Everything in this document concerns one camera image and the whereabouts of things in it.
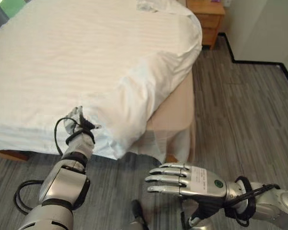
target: wooden bed frame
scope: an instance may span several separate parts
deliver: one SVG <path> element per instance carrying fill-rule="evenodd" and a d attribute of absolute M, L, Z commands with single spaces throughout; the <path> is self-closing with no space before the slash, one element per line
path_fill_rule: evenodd
<path fill-rule="evenodd" d="M 29 159 L 29 154 L 22 151 L 15 150 L 0 150 L 0 157 L 11 161 L 26 162 Z M 178 162 L 173 155 L 167 155 L 166 162 Z"/>
<path fill-rule="evenodd" d="M 22 151 L 0 150 L 0 157 L 12 161 L 28 161 L 29 155 Z"/>

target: drawer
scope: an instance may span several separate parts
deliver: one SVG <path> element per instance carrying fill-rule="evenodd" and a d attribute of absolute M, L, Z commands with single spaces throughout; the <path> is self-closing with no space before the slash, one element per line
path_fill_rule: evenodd
<path fill-rule="evenodd" d="M 216 35 L 216 29 L 203 28 L 203 45 L 212 45 Z"/>
<path fill-rule="evenodd" d="M 217 28 L 220 21 L 220 15 L 215 14 L 195 14 L 200 21 L 202 28 Z"/>

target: label on robotic hand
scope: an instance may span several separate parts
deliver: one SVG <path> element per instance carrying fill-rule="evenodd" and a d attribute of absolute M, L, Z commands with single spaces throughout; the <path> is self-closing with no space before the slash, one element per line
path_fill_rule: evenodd
<path fill-rule="evenodd" d="M 192 166 L 190 189 L 196 193 L 207 193 L 207 170 Z"/>

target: green object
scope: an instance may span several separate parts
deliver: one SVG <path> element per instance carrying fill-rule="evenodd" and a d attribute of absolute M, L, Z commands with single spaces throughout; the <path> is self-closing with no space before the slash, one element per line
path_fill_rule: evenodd
<path fill-rule="evenodd" d="M 221 181 L 219 181 L 219 180 L 215 180 L 215 185 L 218 188 L 223 188 L 223 183 Z"/>
<path fill-rule="evenodd" d="M 24 0 L 3 0 L 0 3 L 1 8 L 9 18 L 14 17 L 24 5 Z"/>

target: green circular logo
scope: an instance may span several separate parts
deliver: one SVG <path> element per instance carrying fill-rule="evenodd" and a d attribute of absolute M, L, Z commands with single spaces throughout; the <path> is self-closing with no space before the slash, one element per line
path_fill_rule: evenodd
<path fill-rule="evenodd" d="M 219 180 L 215 180 L 215 185 L 218 188 L 223 188 L 223 183 L 221 181 L 219 181 Z"/>

